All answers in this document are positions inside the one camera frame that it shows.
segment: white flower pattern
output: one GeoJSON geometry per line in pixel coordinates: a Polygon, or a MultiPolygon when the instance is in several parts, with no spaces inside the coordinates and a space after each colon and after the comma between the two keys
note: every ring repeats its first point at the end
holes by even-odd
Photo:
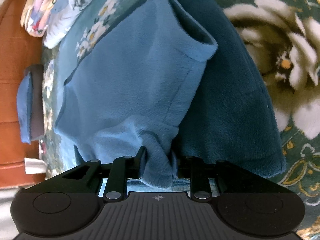
{"type": "Polygon", "coordinates": [[[46,115],[44,118],[44,131],[45,132],[52,129],[52,125],[53,125],[52,118],[53,118],[53,111],[52,111],[52,109],[50,109],[49,114],[46,115]]]}
{"type": "Polygon", "coordinates": [[[95,24],[90,28],[90,30],[88,30],[88,28],[84,30],[84,34],[80,42],[76,44],[78,60],[80,60],[87,52],[93,49],[98,39],[110,27],[108,24],[108,17],[115,13],[115,7],[118,2],[119,0],[107,0],[98,12],[98,16],[95,19],[95,24]]]}
{"type": "Polygon", "coordinates": [[[53,75],[54,75],[54,60],[49,62],[46,72],[44,73],[43,91],[45,91],[47,98],[50,97],[53,87],[53,75]]]}

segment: large white flower print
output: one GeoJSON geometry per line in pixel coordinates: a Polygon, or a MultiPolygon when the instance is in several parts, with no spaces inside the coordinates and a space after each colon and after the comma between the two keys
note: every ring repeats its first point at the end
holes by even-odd
{"type": "Polygon", "coordinates": [[[254,0],[224,9],[270,93],[278,129],[292,116],[307,138],[320,133],[320,23],[301,20],[280,0],[254,0]]]}

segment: colorful patterned cloth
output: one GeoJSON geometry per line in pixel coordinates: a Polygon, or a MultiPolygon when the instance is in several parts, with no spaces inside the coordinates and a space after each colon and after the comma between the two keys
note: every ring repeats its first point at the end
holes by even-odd
{"type": "MultiPolygon", "coordinates": [[[[52,123],[60,109],[61,80],[92,50],[117,17],[136,1],[94,0],[63,40],[61,50],[55,48],[44,53],[46,66],[55,59],[47,68],[44,90],[44,158],[49,165],[49,177],[76,165],[73,145],[52,131],[52,123]]],[[[261,74],[266,77],[266,83],[272,86],[269,92],[282,130],[287,169],[271,180],[288,187],[303,199],[306,215],[298,234],[305,240],[320,239],[320,135],[317,135],[320,86],[316,76],[320,51],[317,40],[320,0],[216,1],[238,28],[261,74]],[[274,38],[275,28],[278,35],[274,38]],[[292,93],[293,88],[300,92],[292,93]]]]}
{"type": "Polygon", "coordinates": [[[57,0],[27,0],[21,26],[34,37],[42,37],[48,27],[51,10],[57,0]]]}

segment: fleece fabric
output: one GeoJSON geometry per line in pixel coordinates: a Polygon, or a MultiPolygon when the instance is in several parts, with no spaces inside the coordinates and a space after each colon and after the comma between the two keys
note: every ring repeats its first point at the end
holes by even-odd
{"type": "Polygon", "coordinates": [[[111,163],[145,146],[143,183],[171,187],[171,141],[216,49],[177,0],[144,0],[66,80],[55,132],[84,161],[111,163]]]}
{"type": "Polygon", "coordinates": [[[285,171],[271,99],[236,29],[214,0],[178,0],[217,41],[172,149],[228,160],[263,177],[285,171]]]}

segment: light blue fleece cloth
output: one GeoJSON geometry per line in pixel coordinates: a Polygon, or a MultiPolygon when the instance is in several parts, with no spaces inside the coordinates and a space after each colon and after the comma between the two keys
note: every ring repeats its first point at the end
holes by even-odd
{"type": "Polygon", "coordinates": [[[145,1],[66,80],[55,132],[85,161],[112,163],[145,146],[143,183],[168,188],[171,141],[217,43],[177,0],[145,1]]]}

